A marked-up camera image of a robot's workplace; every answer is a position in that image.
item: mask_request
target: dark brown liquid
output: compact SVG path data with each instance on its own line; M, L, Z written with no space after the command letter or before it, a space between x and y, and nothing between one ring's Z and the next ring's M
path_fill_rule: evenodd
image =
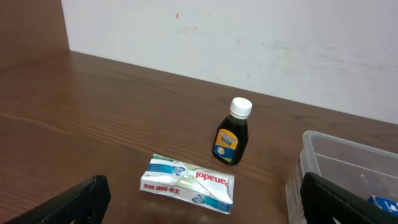
M218 131L222 128L231 131L238 139L238 145L236 146L234 156L232 157L230 162L226 161L214 152L214 146L216 144ZM232 115L228 115L224 119L224 121L218 126L216 137L213 143L213 148L211 149L211 151L219 161L224 162L227 165L236 165L241 161L244 149L246 148L246 144L248 143L248 141L248 122L245 119L238 119Z

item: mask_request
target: blue box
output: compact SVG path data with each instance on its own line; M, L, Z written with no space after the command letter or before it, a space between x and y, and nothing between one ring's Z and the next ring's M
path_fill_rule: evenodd
M372 203L373 205L378 206L379 208L383 209L384 211L387 211L389 213L392 213L394 215L398 216L398 203L393 202L391 200L378 197L378 196L371 196L368 199L369 203Z

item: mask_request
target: yellow label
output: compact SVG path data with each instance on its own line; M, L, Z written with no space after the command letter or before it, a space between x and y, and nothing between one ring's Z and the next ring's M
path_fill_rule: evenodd
M217 134L214 152L229 162L235 154L237 145L238 139L231 131L220 129Z

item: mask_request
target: brown wooden surface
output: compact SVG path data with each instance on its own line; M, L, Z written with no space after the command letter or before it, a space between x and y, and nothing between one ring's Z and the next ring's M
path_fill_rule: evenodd
M0 71L68 49L61 0L0 0Z
M246 152L230 167L211 148L235 96L254 108ZM89 55L54 55L0 73L0 222L105 174L112 200L104 223L287 223L284 186L309 129L398 152L393 124ZM231 214L140 192L153 153L235 175Z

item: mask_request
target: clear plastic container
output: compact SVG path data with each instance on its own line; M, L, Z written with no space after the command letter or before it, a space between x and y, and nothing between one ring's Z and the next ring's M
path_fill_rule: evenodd
M377 195L398 202L398 154L316 131L306 131L303 144L286 185L290 224L305 223L300 186L306 172L314 172L365 200Z

